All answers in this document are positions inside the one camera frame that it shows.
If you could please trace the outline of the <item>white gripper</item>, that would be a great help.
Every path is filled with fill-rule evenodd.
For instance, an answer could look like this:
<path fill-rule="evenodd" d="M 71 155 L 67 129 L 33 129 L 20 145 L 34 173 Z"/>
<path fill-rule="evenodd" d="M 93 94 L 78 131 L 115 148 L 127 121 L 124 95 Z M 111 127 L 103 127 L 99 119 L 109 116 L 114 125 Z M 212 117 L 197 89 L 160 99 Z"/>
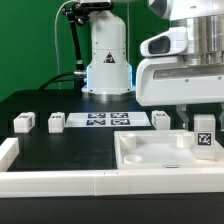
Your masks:
<path fill-rule="evenodd" d="M 224 64 L 185 66 L 181 56 L 144 59 L 137 68 L 136 99 L 142 106 L 177 105 L 187 130 L 187 106 L 181 104 L 224 102 Z M 220 105 L 224 131 L 224 103 Z"/>

